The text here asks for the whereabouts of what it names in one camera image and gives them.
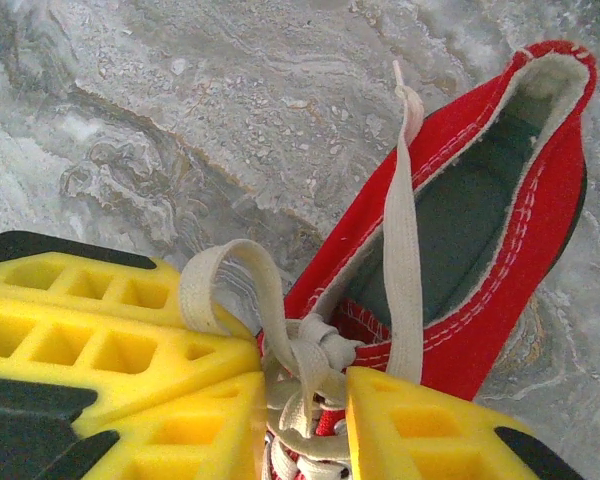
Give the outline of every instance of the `red canvas shoe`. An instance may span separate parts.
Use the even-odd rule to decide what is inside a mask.
[[[422,383],[472,399],[584,201],[581,121],[596,84],[586,49],[548,41],[429,116],[409,151],[424,300]],[[384,369],[391,323],[382,284],[385,196],[378,167],[285,299],[364,341],[355,365]]]
[[[270,432],[264,480],[349,478],[351,365],[474,396],[574,228],[586,185],[580,115],[595,76],[583,48],[533,45],[423,125],[420,99],[397,70],[397,149],[285,305],[275,263],[253,242],[187,264],[181,310],[196,330],[229,330],[214,309],[224,260],[255,284]]]

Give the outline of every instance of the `yellow foam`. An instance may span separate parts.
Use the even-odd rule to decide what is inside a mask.
[[[185,328],[178,304],[180,273],[152,259],[154,269],[50,252],[0,263],[0,296],[35,304]],[[214,313],[234,337],[253,335],[221,305]]]
[[[537,480],[494,432],[530,433],[505,415],[362,367],[347,392],[356,480]]]
[[[77,423],[101,425],[260,370],[239,338],[0,297],[0,377],[91,388]]]
[[[264,375],[246,373],[103,428],[120,440],[85,480],[259,480]]]

